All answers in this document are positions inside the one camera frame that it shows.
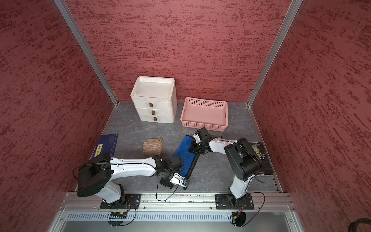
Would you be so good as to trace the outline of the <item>blue grey microfibre cloth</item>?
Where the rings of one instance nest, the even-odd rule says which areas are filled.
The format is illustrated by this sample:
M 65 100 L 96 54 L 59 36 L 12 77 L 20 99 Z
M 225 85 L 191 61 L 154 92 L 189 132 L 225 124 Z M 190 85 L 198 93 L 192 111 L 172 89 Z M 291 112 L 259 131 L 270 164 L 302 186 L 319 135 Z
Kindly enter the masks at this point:
M 180 175 L 185 179 L 190 179 L 200 157 L 199 154 L 194 154 L 189 151 L 194 141 L 195 139 L 193 137 L 186 135 L 173 155 L 173 157 L 181 158 L 184 168 L 180 171 Z

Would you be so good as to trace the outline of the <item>beige striped square dishcloth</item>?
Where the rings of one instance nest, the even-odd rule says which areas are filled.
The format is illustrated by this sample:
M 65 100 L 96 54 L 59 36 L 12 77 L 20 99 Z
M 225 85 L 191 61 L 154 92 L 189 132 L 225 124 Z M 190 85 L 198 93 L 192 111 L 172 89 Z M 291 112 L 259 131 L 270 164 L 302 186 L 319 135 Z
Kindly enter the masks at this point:
M 161 137 L 149 138 L 143 143 L 142 154 L 148 157 L 161 156 L 163 153 L 163 148 L 164 142 Z

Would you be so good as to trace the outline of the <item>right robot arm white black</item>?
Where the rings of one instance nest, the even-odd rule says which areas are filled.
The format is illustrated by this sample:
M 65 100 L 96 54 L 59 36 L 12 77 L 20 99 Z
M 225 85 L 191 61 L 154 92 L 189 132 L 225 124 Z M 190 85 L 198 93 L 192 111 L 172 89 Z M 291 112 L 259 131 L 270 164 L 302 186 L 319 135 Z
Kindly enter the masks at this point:
M 226 140 L 212 136 L 204 127 L 192 135 L 189 152 L 203 155 L 208 152 L 226 155 L 234 173 L 233 183 L 229 188 L 227 199 L 230 204 L 242 201 L 248 193 L 247 189 L 252 179 L 261 169 L 260 158 L 245 138 Z

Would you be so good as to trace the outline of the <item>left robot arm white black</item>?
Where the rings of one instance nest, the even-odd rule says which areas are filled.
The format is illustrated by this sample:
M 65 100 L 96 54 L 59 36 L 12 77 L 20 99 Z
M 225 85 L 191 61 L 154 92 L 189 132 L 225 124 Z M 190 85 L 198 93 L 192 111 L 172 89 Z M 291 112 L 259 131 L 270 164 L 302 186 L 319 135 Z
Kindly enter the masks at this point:
M 109 208 L 128 204 L 122 185 L 115 179 L 124 177 L 157 176 L 159 183 L 168 188 L 173 185 L 187 187 L 188 180 L 181 176 L 184 164 L 180 157 L 163 159 L 160 156 L 145 159 L 119 159 L 109 153 L 98 155 L 77 168 L 78 197 L 98 196 Z

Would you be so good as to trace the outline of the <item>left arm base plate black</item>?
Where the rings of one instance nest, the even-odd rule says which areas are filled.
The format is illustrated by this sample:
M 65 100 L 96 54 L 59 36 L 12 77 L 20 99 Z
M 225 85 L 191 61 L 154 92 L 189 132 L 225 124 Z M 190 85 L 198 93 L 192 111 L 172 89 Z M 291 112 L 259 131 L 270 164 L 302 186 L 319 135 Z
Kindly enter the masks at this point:
M 129 193 L 121 196 L 121 198 L 114 203 L 107 203 L 102 200 L 100 209 L 138 209 L 141 202 L 142 195 L 139 193 Z

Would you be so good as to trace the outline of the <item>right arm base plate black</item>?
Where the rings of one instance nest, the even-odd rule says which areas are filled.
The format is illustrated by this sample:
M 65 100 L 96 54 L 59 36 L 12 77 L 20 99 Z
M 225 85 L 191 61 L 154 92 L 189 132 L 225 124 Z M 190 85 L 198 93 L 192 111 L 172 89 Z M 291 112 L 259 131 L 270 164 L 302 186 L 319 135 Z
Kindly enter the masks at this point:
M 238 210 L 255 209 L 252 196 L 246 194 L 244 197 L 236 199 L 232 194 L 216 194 L 215 195 L 215 205 L 218 210 Z

